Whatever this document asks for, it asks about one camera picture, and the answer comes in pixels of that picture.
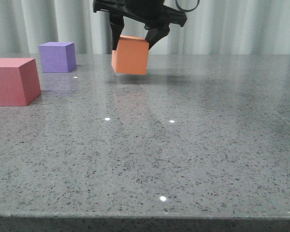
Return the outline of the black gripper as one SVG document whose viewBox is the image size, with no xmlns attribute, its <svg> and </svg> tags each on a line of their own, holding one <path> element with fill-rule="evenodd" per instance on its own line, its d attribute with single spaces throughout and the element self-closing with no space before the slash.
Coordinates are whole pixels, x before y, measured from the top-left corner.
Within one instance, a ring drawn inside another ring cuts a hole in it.
<svg viewBox="0 0 290 232">
<path fill-rule="evenodd" d="M 124 28 L 124 17 L 146 25 L 147 34 L 145 40 L 149 44 L 149 50 L 170 32 L 169 26 L 157 25 L 178 24 L 183 27 L 187 20 L 184 12 L 166 6 L 163 0 L 95 0 L 93 2 L 93 11 L 109 13 L 112 50 L 117 49 L 119 38 Z"/>
</svg>

